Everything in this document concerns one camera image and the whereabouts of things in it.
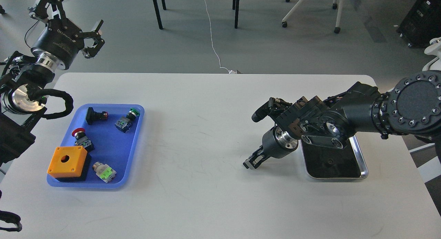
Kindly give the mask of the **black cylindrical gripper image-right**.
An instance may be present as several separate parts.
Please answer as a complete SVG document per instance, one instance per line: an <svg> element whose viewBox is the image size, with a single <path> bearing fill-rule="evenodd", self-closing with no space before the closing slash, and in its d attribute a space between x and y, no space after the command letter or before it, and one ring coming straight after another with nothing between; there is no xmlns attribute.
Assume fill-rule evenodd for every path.
<svg viewBox="0 0 441 239"><path fill-rule="evenodd" d="M287 156L298 148L299 140L291 138L280 127L272 127L263 135L262 144L243 162L246 169L257 169L270 157L280 159Z"/></svg>

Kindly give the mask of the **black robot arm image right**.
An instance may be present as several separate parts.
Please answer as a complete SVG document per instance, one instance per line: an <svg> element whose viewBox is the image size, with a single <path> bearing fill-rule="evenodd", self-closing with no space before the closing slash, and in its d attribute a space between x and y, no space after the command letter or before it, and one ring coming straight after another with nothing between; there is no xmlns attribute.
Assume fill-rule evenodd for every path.
<svg viewBox="0 0 441 239"><path fill-rule="evenodd" d="M309 145L342 149L357 132L389 135L412 134L433 142L440 157L440 71L422 71L403 78L389 92L356 82L346 92L321 100L305 97L295 103L269 98L252 115L254 122L269 116L274 121L262 145L244 161L247 169L258 168L270 157L282 158Z"/></svg>

